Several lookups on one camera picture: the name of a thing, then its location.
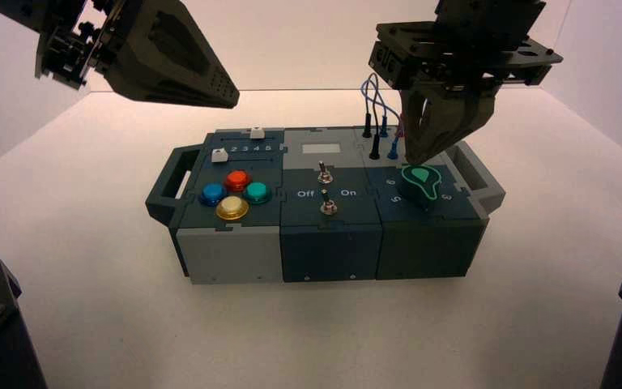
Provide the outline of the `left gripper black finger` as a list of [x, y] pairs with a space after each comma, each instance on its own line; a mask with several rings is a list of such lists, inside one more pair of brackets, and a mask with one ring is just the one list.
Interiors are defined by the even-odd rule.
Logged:
[[229, 76], [180, 1], [124, 1], [118, 35], [123, 46], [107, 71], [180, 80], [190, 73], [203, 75], [211, 70]]
[[141, 76], [119, 71], [106, 71], [103, 77], [114, 92], [130, 100], [218, 109], [232, 109], [238, 104], [238, 89], [221, 70], [203, 75], [190, 73], [183, 80], [176, 76]]

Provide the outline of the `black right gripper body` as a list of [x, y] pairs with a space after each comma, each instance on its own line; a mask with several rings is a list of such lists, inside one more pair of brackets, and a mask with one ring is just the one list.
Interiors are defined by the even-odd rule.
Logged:
[[530, 38], [545, 1], [439, 1], [433, 21], [384, 23], [369, 65], [395, 90], [541, 84], [563, 58]]

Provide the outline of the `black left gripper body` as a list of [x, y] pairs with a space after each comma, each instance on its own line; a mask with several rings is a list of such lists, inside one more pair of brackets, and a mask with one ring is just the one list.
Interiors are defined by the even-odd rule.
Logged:
[[82, 21], [85, 1], [35, 1], [35, 30], [39, 33], [35, 76], [49, 76], [74, 89], [86, 84], [91, 69], [107, 71], [123, 46], [118, 35], [123, 1], [93, 1], [104, 14], [97, 27]]

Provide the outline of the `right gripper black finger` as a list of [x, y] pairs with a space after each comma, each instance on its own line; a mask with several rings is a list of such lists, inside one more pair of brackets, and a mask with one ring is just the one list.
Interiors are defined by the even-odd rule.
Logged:
[[426, 88], [422, 157], [428, 160], [484, 126], [495, 109], [498, 88], [459, 92]]
[[399, 95], [402, 104], [401, 121], [406, 151], [405, 158], [409, 164], [422, 164], [424, 152], [420, 144], [422, 137], [420, 121], [423, 117], [425, 97], [420, 92], [412, 90], [400, 90]]

